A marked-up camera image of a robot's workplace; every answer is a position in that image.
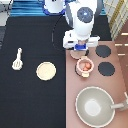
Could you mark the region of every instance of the grey bowl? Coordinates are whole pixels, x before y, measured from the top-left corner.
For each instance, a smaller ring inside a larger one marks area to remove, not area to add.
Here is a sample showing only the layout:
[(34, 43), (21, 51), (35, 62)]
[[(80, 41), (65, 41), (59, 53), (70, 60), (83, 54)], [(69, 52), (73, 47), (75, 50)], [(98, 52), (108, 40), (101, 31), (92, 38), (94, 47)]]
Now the grey bowl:
[(76, 98), (76, 112), (79, 118), (91, 127), (104, 127), (114, 118), (115, 110), (111, 96), (99, 87), (87, 87)]

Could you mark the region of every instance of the plate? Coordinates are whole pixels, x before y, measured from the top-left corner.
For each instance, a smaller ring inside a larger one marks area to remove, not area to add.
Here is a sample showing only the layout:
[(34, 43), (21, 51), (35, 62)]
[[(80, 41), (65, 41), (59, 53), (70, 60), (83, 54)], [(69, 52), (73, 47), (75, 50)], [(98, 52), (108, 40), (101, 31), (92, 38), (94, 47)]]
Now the plate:
[(56, 74), (56, 67), (51, 62), (43, 62), (37, 67), (36, 73), (41, 80), (50, 80)]

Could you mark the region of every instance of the black cable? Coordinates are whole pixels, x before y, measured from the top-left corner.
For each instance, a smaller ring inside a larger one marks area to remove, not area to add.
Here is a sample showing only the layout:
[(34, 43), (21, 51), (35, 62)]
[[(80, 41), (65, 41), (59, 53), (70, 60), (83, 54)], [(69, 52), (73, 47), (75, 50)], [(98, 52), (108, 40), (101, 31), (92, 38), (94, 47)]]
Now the black cable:
[[(10, 9), (9, 9), (9, 6), (10, 6), (11, 2), (12, 2), (12, 0), (10, 0), (10, 2), (9, 2), (8, 10), (10, 10)], [(10, 16), (8, 11), (7, 11), (7, 14), (8, 14), (8, 16)]]
[(55, 28), (56, 28), (57, 23), (59, 22), (59, 20), (60, 20), (62, 17), (63, 17), (63, 15), (61, 15), (61, 16), (59, 17), (59, 19), (58, 19), (57, 22), (55, 23), (55, 25), (54, 25), (54, 27), (53, 27), (53, 30), (52, 30), (52, 44), (53, 44), (53, 47), (54, 47), (56, 50), (61, 51), (61, 52), (65, 51), (65, 50), (61, 50), (61, 49), (59, 49), (59, 48), (57, 48), (57, 47), (55, 46), (55, 44), (54, 44), (54, 31), (55, 31)]

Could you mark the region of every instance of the blue object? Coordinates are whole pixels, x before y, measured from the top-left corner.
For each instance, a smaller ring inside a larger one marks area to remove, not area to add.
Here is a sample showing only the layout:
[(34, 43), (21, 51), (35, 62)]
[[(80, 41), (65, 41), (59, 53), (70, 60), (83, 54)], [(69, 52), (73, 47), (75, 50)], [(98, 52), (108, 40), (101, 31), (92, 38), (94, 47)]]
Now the blue object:
[(63, 15), (65, 13), (65, 9), (63, 9), (60, 13), (50, 13), (47, 9), (44, 9), (43, 8), (43, 12), (46, 14), (46, 15)]
[(76, 44), (74, 48), (76, 50), (85, 50), (86, 49), (86, 44), (84, 44), (84, 45), (78, 45), (78, 44)]

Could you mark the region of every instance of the black circular burner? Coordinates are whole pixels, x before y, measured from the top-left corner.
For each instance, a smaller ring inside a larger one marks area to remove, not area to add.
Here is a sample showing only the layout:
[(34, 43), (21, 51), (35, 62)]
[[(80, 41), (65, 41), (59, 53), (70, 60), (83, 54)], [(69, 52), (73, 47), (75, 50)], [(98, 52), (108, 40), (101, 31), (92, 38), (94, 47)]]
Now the black circular burner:
[(109, 62), (102, 62), (98, 66), (100, 74), (103, 76), (112, 76), (115, 72), (114, 66)]
[(108, 57), (111, 54), (111, 49), (106, 45), (99, 45), (96, 47), (96, 54), (100, 57)]

